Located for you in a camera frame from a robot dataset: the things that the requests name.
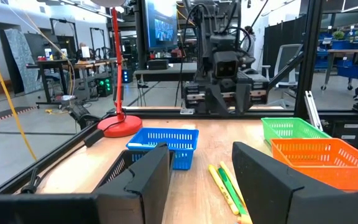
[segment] office chair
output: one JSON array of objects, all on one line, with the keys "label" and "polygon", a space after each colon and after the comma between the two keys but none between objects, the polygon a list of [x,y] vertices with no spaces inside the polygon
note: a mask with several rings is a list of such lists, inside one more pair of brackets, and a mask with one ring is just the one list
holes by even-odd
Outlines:
[{"label": "office chair", "polygon": [[[288,63],[288,61],[293,58],[301,47],[301,44],[287,44],[281,45],[280,50],[278,51],[276,66],[274,68],[274,76],[276,76],[279,71]],[[292,70],[288,76],[284,77],[277,85],[276,90],[284,89],[281,91],[281,98],[279,100],[268,103],[268,106],[282,106],[283,108],[287,108],[287,106],[294,107],[295,104],[291,101],[285,100],[284,96],[288,95],[292,98],[296,98],[296,93],[294,89],[298,86],[298,77],[299,72],[297,71],[299,68]]]}]

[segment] monitor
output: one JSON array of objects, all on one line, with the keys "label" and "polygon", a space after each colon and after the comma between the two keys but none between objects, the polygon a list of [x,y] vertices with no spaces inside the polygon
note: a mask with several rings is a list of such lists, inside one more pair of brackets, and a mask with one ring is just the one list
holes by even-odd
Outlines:
[{"label": "monitor", "polygon": [[147,47],[174,49],[178,45],[176,0],[145,0]]}]

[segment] gray floor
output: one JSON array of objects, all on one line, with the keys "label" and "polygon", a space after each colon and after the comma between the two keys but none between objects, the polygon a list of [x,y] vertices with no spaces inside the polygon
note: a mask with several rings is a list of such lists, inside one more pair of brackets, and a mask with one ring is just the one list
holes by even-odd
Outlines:
[{"label": "gray floor", "polygon": [[[323,80],[323,74],[317,73],[314,76],[312,92],[317,107],[320,109],[351,108],[354,103],[352,99],[354,91],[347,90],[347,79],[332,77],[327,90],[321,91],[320,86],[323,84]],[[150,82],[148,86],[154,87],[145,95],[147,106],[174,105],[177,82]],[[358,80],[354,81],[354,86],[358,86]],[[280,91],[271,91],[269,101],[280,99]],[[137,97],[135,83],[124,87],[124,105],[132,103]],[[25,96],[14,97],[12,101],[16,107],[35,106],[36,101],[45,100],[44,98],[44,93],[38,91]],[[292,98],[286,97],[286,99],[295,102]],[[68,114],[50,115],[45,112],[45,109],[49,108],[48,106],[43,106],[39,110],[35,109],[19,115],[21,125],[24,131],[28,133],[26,137],[38,158],[55,149],[80,130],[79,126],[75,124]],[[92,102],[88,110],[95,115],[102,116],[111,108],[113,108],[112,96],[109,96],[100,98],[97,102]],[[0,95],[0,111],[8,109],[9,105],[5,97]],[[0,121],[0,184],[34,162],[21,135],[17,132],[14,118]]]}]

